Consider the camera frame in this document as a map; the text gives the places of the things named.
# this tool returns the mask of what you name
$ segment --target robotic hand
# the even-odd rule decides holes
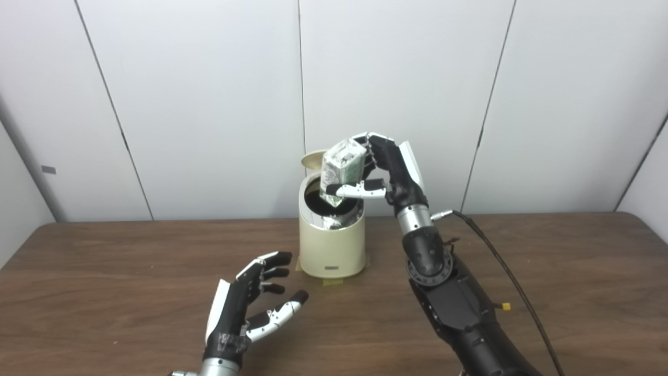
[[[220,280],[206,324],[202,371],[174,371],[169,376],[236,376],[248,347],[285,324],[309,298],[300,290],[285,303],[246,319],[249,304],[262,292],[285,292],[285,287],[265,281],[287,277],[290,270],[280,266],[289,265],[291,260],[290,252],[273,252],[253,260],[234,282]]]
[[[403,233],[409,283],[436,334],[471,376],[540,376],[519,353],[496,320],[495,308],[471,271],[447,249],[433,221],[453,213],[430,215],[422,176],[410,144],[397,146],[377,133],[353,137],[367,149],[362,181],[328,185],[330,195],[382,198],[393,206]],[[382,179],[365,180],[375,168],[389,171]]]

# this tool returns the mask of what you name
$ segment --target white wall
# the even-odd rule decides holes
[[[668,242],[668,130],[665,127],[617,210],[637,215]]]
[[[668,111],[668,2],[518,2],[464,211],[612,211]]]
[[[0,1],[0,56],[0,116],[56,216],[150,219],[75,3]]]
[[[410,140],[430,205],[459,209],[512,0],[301,1],[306,149]],[[384,202],[372,214],[391,214]]]
[[[434,209],[613,210],[668,110],[659,0],[517,2],[479,147],[512,0],[79,4],[156,219],[294,217],[302,154],[366,130]],[[57,216],[150,219],[75,3],[1,2],[0,56]]]
[[[0,268],[53,216],[0,123]]]
[[[79,3],[156,219],[297,215],[297,0]]]

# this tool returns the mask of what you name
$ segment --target open lid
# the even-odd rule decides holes
[[[323,168],[323,155],[327,150],[312,151],[301,159],[302,166],[309,170],[321,170]]]

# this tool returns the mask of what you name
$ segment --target masking tape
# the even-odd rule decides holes
[[[342,284],[343,283],[343,278],[339,278],[336,280],[323,280],[323,286],[334,286],[336,284]]]

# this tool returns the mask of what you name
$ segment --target wooden table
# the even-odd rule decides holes
[[[476,215],[505,257],[575,375],[668,374],[668,246],[625,213]],[[492,299],[518,348],[554,369],[519,296],[484,244],[456,218],[456,252]],[[371,265],[324,286],[284,279],[311,299],[254,344],[243,375],[456,375],[406,281],[394,218],[369,218]],[[296,219],[51,224],[0,271],[4,375],[165,375],[197,371],[219,278],[255,256],[297,251]],[[259,312],[281,301],[260,297]]]

